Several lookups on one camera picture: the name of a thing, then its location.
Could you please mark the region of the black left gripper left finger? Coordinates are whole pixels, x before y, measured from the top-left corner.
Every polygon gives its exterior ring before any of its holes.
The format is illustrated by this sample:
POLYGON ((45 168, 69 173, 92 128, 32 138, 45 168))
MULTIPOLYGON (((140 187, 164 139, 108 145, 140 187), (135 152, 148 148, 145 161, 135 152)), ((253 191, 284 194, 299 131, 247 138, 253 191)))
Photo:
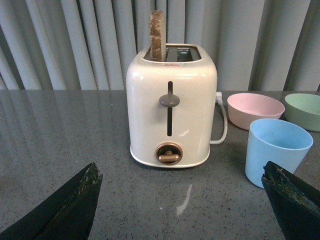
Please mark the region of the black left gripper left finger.
POLYGON ((86 240, 103 175, 90 163, 31 212, 1 232, 2 240, 86 240))

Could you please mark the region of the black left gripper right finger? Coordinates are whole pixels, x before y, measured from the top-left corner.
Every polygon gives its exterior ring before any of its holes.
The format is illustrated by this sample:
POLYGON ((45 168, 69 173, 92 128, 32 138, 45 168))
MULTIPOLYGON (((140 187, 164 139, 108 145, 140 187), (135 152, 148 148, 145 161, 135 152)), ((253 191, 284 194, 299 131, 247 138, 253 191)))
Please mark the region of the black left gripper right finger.
POLYGON ((320 191, 268 161, 261 181, 287 240, 320 238, 320 191))

